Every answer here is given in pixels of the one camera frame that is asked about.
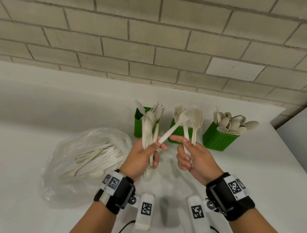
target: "white countertop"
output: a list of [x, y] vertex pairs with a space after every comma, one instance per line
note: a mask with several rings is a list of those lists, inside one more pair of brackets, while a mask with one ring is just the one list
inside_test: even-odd
[[[211, 150], [212, 155], [224, 171], [240, 177], [279, 233], [306, 231], [307, 174], [269, 124], [281, 108], [0, 62], [0, 232], [69, 232], [88, 206], [47, 207], [37, 192], [40, 170], [55, 145], [72, 133], [115, 127], [132, 137], [135, 99], [145, 106], [164, 102], [160, 120], [164, 131], [175, 103], [196, 104], [205, 112], [198, 141], [212, 121], [214, 105], [258, 120], [256, 130], [224, 152]], [[150, 232], [191, 232], [185, 198], [194, 194], [205, 198], [205, 189], [177, 168], [176, 145], [168, 145], [153, 181], [141, 182], [137, 191], [156, 195]], [[121, 211], [113, 232], [135, 216], [136, 209]], [[220, 233], [227, 232], [223, 217], [214, 213], [214, 219]]]

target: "clear plastic bag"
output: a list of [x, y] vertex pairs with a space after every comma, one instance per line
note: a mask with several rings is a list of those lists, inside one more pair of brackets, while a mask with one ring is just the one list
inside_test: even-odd
[[[123, 160], [104, 170], [100, 178], [74, 176], [63, 179], [63, 174], [76, 168], [75, 158], [94, 151], [110, 141], [123, 155]], [[50, 208], [74, 208], [93, 201], [99, 185], [107, 173], [115, 170], [127, 158], [132, 148], [130, 137], [115, 128], [96, 128], [78, 133], [60, 142], [41, 171], [39, 195]]]

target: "hand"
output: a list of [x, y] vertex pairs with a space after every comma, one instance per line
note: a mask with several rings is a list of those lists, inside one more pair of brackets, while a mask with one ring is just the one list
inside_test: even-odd
[[183, 145], [179, 145], [177, 147], [178, 167], [183, 171], [188, 170], [202, 185], [207, 185], [224, 173], [203, 145], [196, 143], [194, 146], [188, 139], [176, 135], [170, 136], [170, 139], [182, 142], [193, 157], [192, 167], [190, 156], [185, 153]]
[[145, 150], [142, 147], [142, 139], [138, 140], [132, 147], [128, 157], [123, 165], [119, 168], [122, 174], [130, 177], [136, 182], [149, 165], [149, 157], [154, 153], [153, 168], [156, 169], [159, 164], [159, 154], [156, 151], [159, 147], [163, 150], [168, 150], [165, 144], [155, 142]]

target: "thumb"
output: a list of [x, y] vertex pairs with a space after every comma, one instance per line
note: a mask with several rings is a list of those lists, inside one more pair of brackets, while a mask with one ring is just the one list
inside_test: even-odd
[[147, 147], [144, 151], [143, 154], [145, 154], [146, 156], [150, 156], [151, 154], [153, 154], [158, 148], [160, 147], [160, 143], [159, 142], [155, 142], [153, 144], [151, 144], [149, 147]]
[[182, 142], [193, 156], [201, 155], [201, 150], [194, 146], [188, 139], [185, 138]]

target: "perforated basket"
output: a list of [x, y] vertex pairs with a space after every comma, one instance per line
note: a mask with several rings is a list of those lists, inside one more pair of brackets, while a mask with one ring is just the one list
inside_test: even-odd
[[[145, 112], [148, 112], [151, 108], [149, 107], [144, 107], [145, 108]], [[136, 109], [135, 111], [135, 115], [134, 115], [134, 136], [137, 138], [141, 138], [142, 137], [142, 118], [143, 114], [140, 113], [140, 111], [138, 109]], [[159, 120], [154, 124], [153, 127], [153, 133], [154, 130], [156, 128], [156, 124], [159, 122]]]
[[216, 124], [212, 122], [203, 134], [203, 145], [212, 150], [224, 151], [239, 136], [221, 133], [216, 129]]
[[[173, 118], [172, 122], [171, 122], [171, 126], [169, 128], [172, 128], [174, 126], [174, 124], [175, 124], [175, 120]], [[192, 138], [193, 129], [192, 128], [188, 128], [188, 132], [189, 132], [189, 138]], [[178, 126], [177, 129], [172, 133], [172, 135], [184, 136], [185, 133], [183, 131], [183, 126]], [[182, 144], [180, 142], [170, 140], [169, 138], [168, 138], [168, 141], [171, 142], [171, 143]]]

